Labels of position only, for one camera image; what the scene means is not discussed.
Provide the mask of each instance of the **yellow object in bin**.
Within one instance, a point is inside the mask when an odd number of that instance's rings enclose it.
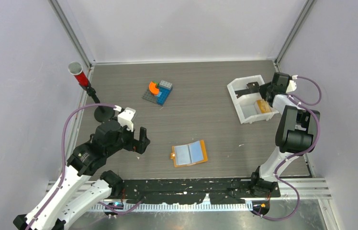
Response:
[[[257,100],[255,102],[255,108],[257,109],[257,113],[259,113],[259,114],[265,114],[265,113],[272,112],[268,102],[266,102],[263,99]]]
[[[187,145],[172,146],[170,158],[175,167],[190,166],[207,161],[207,151],[204,140]]]

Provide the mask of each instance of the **black stand base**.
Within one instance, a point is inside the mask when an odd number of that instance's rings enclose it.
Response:
[[[101,111],[100,107],[97,107],[94,111],[94,119],[98,122],[106,122],[110,119],[112,119],[115,115],[115,111],[111,107],[105,107],[103,106],[104,113]]]

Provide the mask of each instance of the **lego structure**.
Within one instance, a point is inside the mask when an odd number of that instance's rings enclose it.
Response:
[[[162,80],[160,83],[152,81],[142,98],[158,105],[163,105],[172,91],[172,83]]]

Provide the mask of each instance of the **gray wooden table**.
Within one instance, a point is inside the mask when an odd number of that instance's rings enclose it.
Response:
[[[147,128],[151,144],[143,155],[125,150],[114,154],[93,179],[105,170],[123,179],[249,177],[275,148],[280,115],[241,125],[226,86],[258,74],[268,82],[274,71],[271,61],[97,65],[92,86],[101,102],[135,109],[134,125],[138,132],[140,126]],[[173,83],[163,107],[141,98],[150,81],[161,80]],[[93,111],[84,113],[78,144],[99,125]],[[175,168],[169,158],[172,145],[201,139],[209,160]],[[304,159],[295,160],[282,175],[308,175]]]

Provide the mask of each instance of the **purple cable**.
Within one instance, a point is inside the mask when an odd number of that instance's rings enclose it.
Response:
[[[313,106],[313,105],[319,104],[319,102],[321,101],[321,97],[322,97],[322,93],[321,93],[320,86],[319,86],[315,81],[313,81],[313,80],[310,79],[310,78],[305,78],[305,77],[301,77],[301,76],[297,76],[297,78],[305,79],[305,80],[308,80],[308,81],[310,81],[311,83],[313,83],[313,84],[317,87],[317,89],[318,89],[318,91],[319,91],[319,100],[318,100],[317,102],[315,102],[315,103],[307,103],[307,102],[305,102],[304,100],[302,100],[300,97],[296,96],[296,95],[293,94],[293,93],[290,93],[289,95],[292,96],[292,97],[294,97],[294,98],[296,98],[297,100],[301,101],[303,104],[306,104],[306,105]]]
[[[132,206],[129,210],[124,211],[124,212],[116,211],[116,210],[114,210],[114,208],[112,208],[111,206],[109,206],[109,205],[107,205],[107,204],[105,204],[105,203],[103,203],[103,202],[98,202],[98,204],[101,204],[101,205],[105,206],[106,209],[108,209],[108,210],[110,210],[110,211],[112,211],[112,212],[114,212],[114,213],[117,213],[118,215],[125,215],[125,214],[127,214],[127,213],[132,212],[134,209],[136,209],[136,208],[141,204],[141,201],[138,201],[138,203],[136,203],[136,204],[135,204],[134,206]]]
[[[295,154],[293,154],[293,155],[288,156],[285,160],[283,160],[283,161],[275,168],[275,172],[274,172],[274,173],[275,173],[276,179],[278,179],[279,181],[283,182],[283,183],[286,184],[287,186],[291,187],[291,188],[296,192],[296,195],[297,195],[297,203],[296,203],[295,209],[294,209],[289,215],[287,215],[287,216],[285,216],[285,217],[282,217],[282,218],[272,218],[272,217],[262,216],[262,218],[264,218],[264,219],[273,220],[273,221],[284,220],[284,219],[287,219],[287,218],[293,216],[293,215],[296,213],[297,208],[298,208],[299,205],[300,205],[300,195],[299,195],[299,192],[297,191],[297,189],[296,189],[295,187],[293,187],[293,185],[291,185],[290,183],[288,183],[288,182],[286,182],[286,181],[284,181],[284,180],[282,180],[282,179],[279,178],[279,176],[278,176],[278,170],[279,170],[279,168],[286,163],[286,160],[289,160],[289,159],[292,158],[292,157],[302,156],[302,155],[304,155],[305,153],[310,152],[310,151],[315,147],[315,145],[317,144],[318,139],[319,139],[319,136],[320,136],[320,122],[319,122],[317,116],[313,113],[313,111],[310,110],[309,108],[307,108],[306,106],[302,105],[301,103],[295,101],[293,98],[289,98],[289,99],[290,99],[295,105],[297,105],[297,106],[299,106],[300,108],[302,108],[302,109],[306,110],[307,112],[309,112],[310,115],[311,115],[311,117],[314,118],[314,121],[316,122],[316,127],[317,127],[317,135],[316,135],[316,138],[314,139],[312,145],[311,145],[308,149],[306,149],[306,150],[304,150],[304,151],[301,151],[301,152],[298,152],[298,153],[295,153]],[[254,210],[253,210],[252,212],[255,213],[256,215],[259,215],[259,216],[261,215],[261,214],[259,214],[258,212],[254,211]]]
[[[61,180],[59,181],[59,184],[55,191],[51,194],[51,196],[48,198],[48,200],[42,205],[42,207],[38,210],[38,212],[34,215],[34,218],[30,221],[30,223],[27,225],[25,230],[30,230],[30,227],[34,224],[35,220],[38,218],[38,216],[42,213],[42,211],[48,206],[49,202],[54,198],[54,196],[58,193],[59,188],[62,186],[64,179],[65,179],[65,168],[66,168],[66,156],[65,156],[65,135],[66,135],[66,129],[69,121],[72,119],[73,115],[75,115],[77,112],[79,112],[82,109],[89,108],[89,107],[95,107],[95,106],[105,106],[110,108],[115,108],[113,104],[106,104],[106,103],[98,103],[98,104],[87,104],[85,106],[82,106],[75,111],[73,111],[69,117],[66,119],[64,129],[62,130],[62,141],[61,141],[61,150],[62,150],[62,171],[61,171]]]

